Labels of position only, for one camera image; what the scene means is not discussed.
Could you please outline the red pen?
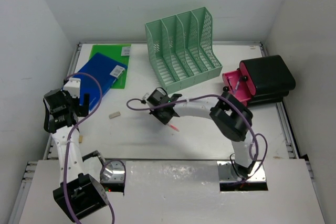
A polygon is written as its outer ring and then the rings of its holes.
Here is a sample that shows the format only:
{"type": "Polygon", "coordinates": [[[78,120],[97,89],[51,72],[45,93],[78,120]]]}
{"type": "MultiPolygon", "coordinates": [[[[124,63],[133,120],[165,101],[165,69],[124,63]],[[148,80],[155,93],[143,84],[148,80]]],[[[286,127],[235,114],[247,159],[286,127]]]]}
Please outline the red pen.
{"type": "Polygon", "coordinates": [[[172,124],[168,124],[168,126],[169,126],[170,128],[172,128],[173,130],[179,132],[179,129],[178,129],[177,127],[175,127],[174,125],[172,125],[172,124]]]}

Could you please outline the dark blue pen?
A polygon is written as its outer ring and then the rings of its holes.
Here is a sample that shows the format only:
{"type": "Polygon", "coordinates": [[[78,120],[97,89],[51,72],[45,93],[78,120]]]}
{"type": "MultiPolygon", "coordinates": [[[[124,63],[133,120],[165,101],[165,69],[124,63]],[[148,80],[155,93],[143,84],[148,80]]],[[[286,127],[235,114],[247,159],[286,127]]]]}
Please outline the dark blue pen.
{"type": "Polygon", "coordinates": [[[229,86],[229,89],[230,89],[231,93],[235,94],[235,89],[233,88],[233,85],[232,85],[230,77],[227,77],[227,82],[228,82],[228,86],[229,86]]]}

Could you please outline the light blue pen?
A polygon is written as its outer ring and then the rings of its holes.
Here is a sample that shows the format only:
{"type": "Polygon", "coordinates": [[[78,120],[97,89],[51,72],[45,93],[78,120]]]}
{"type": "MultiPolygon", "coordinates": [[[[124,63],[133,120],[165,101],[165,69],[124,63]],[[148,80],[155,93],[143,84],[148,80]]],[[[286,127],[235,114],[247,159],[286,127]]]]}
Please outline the light blue pen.
{"type": "Polygon", "coordinates": [[[234,89],[234,93],[236,93],[238,91],[240,82],[241,82],[241,78],[239,78],[238,81],[237,81],[237,83],[236,83],[236,86],[235,86],[235,89],[234,89]]]}

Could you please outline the pink drawer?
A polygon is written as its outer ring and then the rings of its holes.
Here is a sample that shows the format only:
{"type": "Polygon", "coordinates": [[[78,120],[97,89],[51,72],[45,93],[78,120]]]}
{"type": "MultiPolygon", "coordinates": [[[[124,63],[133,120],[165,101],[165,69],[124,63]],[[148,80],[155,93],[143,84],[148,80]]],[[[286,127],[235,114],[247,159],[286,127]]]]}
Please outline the pink drawer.
{"type": "Polygon", "coordinates": [[[232,94],[239,102],[247,106],[252,98],[247,84],[248,77],[244,76],[238,68],[234,71],[223,73],[222,79],[224,83],[223,90],[232,94]]]}

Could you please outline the black drawer box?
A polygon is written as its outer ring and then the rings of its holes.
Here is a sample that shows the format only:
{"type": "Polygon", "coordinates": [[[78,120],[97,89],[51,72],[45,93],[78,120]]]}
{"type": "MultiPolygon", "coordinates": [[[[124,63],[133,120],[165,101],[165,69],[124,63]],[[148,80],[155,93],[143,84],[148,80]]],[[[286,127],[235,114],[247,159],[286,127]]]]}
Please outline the black drawer box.
{"type": "Polygon", "coordinates": [[[242,60],[239,70],[250,94],[248,107],[281,102],[296,86],[280,55],[242,60]]]}

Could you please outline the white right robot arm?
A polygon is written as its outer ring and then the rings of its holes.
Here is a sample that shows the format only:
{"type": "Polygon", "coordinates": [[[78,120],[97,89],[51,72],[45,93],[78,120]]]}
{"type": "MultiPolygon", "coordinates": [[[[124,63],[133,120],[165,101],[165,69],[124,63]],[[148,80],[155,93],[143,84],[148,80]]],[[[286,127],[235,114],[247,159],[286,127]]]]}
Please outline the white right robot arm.
{"type": "Polygon", "coordinates": [[[234,171],[239,177],[246,178],[255,164],[253,135],[250,131],[253,114],[230,93],[223,92],[221,97],[227,99],[237,110],[217,97],[193,100],[181,94],[168,96],[159,90],[153,91],[145,101],[151,108],[150,113],[165,125],[173,117],[194,116],[212,120],[220,132],[232,142],[235,154],[234,171]]]}

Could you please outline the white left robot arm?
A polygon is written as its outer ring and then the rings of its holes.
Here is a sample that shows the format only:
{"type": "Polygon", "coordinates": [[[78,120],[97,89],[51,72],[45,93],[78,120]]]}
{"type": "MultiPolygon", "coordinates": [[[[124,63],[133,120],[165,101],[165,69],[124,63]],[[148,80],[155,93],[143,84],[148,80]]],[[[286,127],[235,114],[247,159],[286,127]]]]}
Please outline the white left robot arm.
{"type": "Polygon", "coordinates": [[[79,223],[81,219],[108,205],[103,186],[90,175],[84,161],[95,152],[82,156],[79,149],[79,117],[89,115],[89,95],[84,104],[68,91],[56,89],[44,95],[44,130],[51,134],[56,145],[60,166],[60,186],[52,194],[57,205],[68,218],[79,223]]]}

